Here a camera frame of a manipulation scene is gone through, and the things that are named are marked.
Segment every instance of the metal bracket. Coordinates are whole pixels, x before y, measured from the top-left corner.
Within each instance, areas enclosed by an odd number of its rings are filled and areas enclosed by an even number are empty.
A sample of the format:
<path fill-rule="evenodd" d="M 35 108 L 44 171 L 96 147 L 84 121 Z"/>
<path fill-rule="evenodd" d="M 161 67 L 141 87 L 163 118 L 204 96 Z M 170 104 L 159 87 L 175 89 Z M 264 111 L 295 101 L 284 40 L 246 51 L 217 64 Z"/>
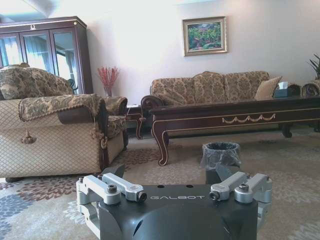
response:
<path fill-rule="evenodd" d="M 230 192 L 246 181 L 247 175 L 244 172 L 238 171 L 223 182 L 211 185 L 211 192 L 209 196 L 213 200 L 227 200 L 229 199 Z"/>
<path fill-rule="evenodd" d="M 128 201 L 143 202 L 147 194 L 141 185 L 132 184 L 112 173 L 80 177 L 76 182 L 77 210 L 85 217 L 86 225 L 100 239 L 100 224 L 94 202 L 116 205 L 121 201 L 121 193 Z"/>
<path fill-rule="evenodd" d="M 258 202 L 257 228 L 259 229 L 266 218 L 272 204 L 272 180 L 267 175 L 257 173 L 247 179 L 247 174 L 238 171 L 221 183 L 211 185 L 209 196 L 213 200 L 227 200 L 234 190 L 234 199 L 240 204 Z"/>

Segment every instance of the throw pillow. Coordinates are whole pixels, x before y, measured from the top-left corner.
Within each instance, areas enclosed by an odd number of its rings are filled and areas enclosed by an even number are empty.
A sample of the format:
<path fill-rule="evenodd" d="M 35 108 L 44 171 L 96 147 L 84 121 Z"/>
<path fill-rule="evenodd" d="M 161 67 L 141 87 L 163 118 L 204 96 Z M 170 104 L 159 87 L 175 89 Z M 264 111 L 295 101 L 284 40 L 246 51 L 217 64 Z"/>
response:
<path fill-rule="evenodd" d="M 270 99 L 274 95 L 274 91 L 281 80 L 282 76 L 278 76 L 267 81 L 262 81 L 256 91 L 255 100 Z"/>

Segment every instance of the ceiling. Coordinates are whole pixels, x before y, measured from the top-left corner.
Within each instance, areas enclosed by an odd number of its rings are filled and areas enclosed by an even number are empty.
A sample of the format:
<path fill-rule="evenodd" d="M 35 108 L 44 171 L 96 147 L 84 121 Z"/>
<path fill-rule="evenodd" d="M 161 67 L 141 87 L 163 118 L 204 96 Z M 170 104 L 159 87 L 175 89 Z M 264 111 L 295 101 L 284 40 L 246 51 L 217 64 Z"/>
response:
<path fill-rule="evenodd" d="M 5 0 L 1 4 L 0 21 L 17 22 L 48 18 L 55 10 L 68 3 L 69 6 L 86 6 L 88 0 Z M 108 8 L 123 8 L 126 4 L 132 4 L 132 0 L 89 0 L 90 5 L 108 6 Z M 136 5 L 181 5 L 214 0 L 136 0 Z"/>

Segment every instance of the landscape painting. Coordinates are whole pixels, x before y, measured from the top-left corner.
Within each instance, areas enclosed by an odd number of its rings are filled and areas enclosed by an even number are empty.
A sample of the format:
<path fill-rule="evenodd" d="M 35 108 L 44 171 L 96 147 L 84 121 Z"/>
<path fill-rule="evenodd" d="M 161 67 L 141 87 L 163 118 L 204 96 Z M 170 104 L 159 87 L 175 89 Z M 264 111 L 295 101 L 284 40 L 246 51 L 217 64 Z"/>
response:
<path fill-rule="evenodd" d="M 185 56 L 227 52 L 226 17 L 187 19 L 182 25 Z"/>

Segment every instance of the side table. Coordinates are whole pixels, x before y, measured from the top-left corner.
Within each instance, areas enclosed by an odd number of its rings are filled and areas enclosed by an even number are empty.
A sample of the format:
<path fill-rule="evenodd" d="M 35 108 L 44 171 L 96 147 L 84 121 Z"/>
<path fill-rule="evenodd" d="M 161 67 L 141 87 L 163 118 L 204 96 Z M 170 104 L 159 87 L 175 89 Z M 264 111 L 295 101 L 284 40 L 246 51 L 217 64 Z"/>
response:
<path fill-rule="evenodd" d="M 126 118 L 128 122 L 129 121 L 135 121 L 136 122 L 136 138 L 138 140 L 142 139 L 141 135 L 141 126 L 142 123 L 145 121 L 145 118 L 142 115 L 142 109 L 140 105 L 127 105 L 126 107 Z"/>

